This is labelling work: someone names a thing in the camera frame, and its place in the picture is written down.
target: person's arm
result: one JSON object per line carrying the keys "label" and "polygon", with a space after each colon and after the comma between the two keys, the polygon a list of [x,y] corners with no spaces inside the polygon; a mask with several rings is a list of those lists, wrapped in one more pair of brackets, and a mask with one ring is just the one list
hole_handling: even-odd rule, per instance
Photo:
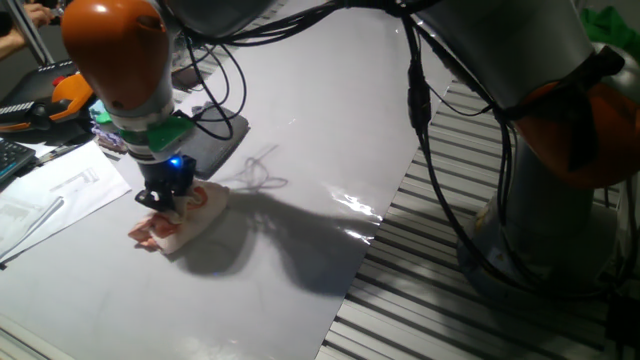
{"label": "person's arm", "polygon": [[[24,5],[24,9],[36,27],[47,25],[51,22],[51,19],[53,19],[51,10],[40,4],[26,4]],[[18,31],[15,25],[12,26],[7,35],[0,37],[0,60],[9,57],[26,45],[27,42],[20,31]]]}

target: robotic arm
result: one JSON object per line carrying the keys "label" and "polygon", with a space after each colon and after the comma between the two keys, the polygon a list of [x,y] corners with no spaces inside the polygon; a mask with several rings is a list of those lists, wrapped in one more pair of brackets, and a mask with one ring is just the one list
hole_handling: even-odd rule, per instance
{"label": "robotic arm", "polygon": [[[146,190],[137,200],[145,206],[173,209],[173,196],[184,194],[193,179],[194,161],[178,154],[194,124],[172,116],[173,38],[180,31],[205,40],[233,37],[274,2],[75,0],[67,7],[65,46],[139,163]],[[448,48],[423,34],[445,65],[490,103],[501,124],[514,124],[544,166],[570,187],[610,186],[640,169],[638,65],[609,48],[596,52],[568,0],[328,3],[333,10],[382,9],[405,23],[410,14],[423,19]],[[301,30],[313,25],[303,16],[295,17]],[[410,116],[425,136],[429,90],[421,64],[414,65]]]}

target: metal grating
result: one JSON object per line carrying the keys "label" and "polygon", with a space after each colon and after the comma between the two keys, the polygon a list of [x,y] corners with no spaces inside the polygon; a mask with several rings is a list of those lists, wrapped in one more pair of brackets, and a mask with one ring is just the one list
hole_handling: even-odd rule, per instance
{"label": "metal grating", "polygon": [[[471,111],[485,103],[454,82],[446,100]],[[440,106],[432,152],[445,196],[461,221],[493,196],[500,133],[490,114]],[[610,190],[612,204],[617,189]],[[595,203],[604,205],[604,191]],[[481,297],[458,269],[456,236],[418,151],[316,359],[590,359],[605,348],[607,305],[507,309]]]}

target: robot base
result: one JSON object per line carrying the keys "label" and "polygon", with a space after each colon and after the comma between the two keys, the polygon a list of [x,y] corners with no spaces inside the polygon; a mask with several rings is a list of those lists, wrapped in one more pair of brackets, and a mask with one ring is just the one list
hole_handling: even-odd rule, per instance
{"label": "robot base", "polygon": [[[559,299],[597,293],[606,286],[602,273],[613,265],[617,212],[594,206],[593,193],[558,180],[520,141],[505,228],[494,198],[465,230],[496,268],[523,286],[535,282],[549,296],[500,282],[459,243],[461,271],[479,293],[512,307],[542,306],[551,295]],[[518,263],[511,253],[517,254]]]}
{"label": "robot base", "polygon": [[[489,206],[495,207],[495,201]],[[561,239],[562,242],[572,244],[572,249],[562,246],[563,256],[558,253],[558,248],[548,249],[551,253],[557,253],[554,257],[561,258],[557,263],[534,266],[527,261],[526,266],[543,279],[542,289],[548,294],[562,296],[569,293],[597,292],[604,286],[598,281],[598,276],[606,268],[613,254],[616,223],[616,213],[613,210],[594,207],[588,226],[579,235]],[[509,256],[497,217],[484,222],[482,229],[472,237],[472,241],[493,266],[518,283],[529,285]],[[509,307],[525,309],[542,307],[551,302],[551,298],[513,288],[495,279],[473,260],[469,250],[461,242],[458,242],[458,262],[460,270],[476,291],[491,300]]]}

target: green object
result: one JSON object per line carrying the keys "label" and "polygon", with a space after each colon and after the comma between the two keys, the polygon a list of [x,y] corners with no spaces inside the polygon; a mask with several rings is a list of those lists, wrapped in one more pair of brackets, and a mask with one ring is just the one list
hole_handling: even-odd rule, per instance
{"label": "green object", "polygon": [[133,133],[130,131],[121,131],[122,138],[132,143],[139,143],[140,136],[146,135],[149,150],[154,153],[161,153],[167,149],[171,144],[176,141],[180,141],[189,131],[195,127],[195,124],[189,119],[170,116],[165,122],[157,127],[149,129],[146,133]]}
{"label": "green object", "polygon": [[96,118],[96,123],[98,123],[98,125],[111,124],[111,116],[109,116],[109,113],[105,111],[102,114],[98,115],[98,117]]}
{"label": "green object", "polygon": [[599,13],[585,9],[580,19],[591,41],[617,46],[640,62],[640,35],[625,24],[613,6]]}

